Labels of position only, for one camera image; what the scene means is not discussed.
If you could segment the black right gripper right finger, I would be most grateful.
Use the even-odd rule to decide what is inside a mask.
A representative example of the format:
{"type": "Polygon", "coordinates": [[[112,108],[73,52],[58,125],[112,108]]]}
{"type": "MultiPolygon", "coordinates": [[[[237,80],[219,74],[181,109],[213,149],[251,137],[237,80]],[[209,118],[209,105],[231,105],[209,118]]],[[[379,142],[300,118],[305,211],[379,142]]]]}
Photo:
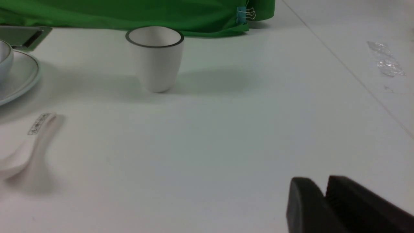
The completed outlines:
{"type": "Polygon", "coordinates": [[[331,175],[325,200],[351,233],[412,233],[414,217],[346,176],[331,175]]]}

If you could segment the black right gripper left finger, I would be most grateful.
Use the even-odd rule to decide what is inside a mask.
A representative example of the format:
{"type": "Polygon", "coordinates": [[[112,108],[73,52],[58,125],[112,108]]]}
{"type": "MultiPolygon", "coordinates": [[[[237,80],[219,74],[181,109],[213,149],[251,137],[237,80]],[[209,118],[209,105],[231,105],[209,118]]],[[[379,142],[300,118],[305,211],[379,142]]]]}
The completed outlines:
{"type": "Polygon", "coordinates": [[[286,210],[290,233],[346,233],[319,187],[309,178],[290,181],[286,210]]]}

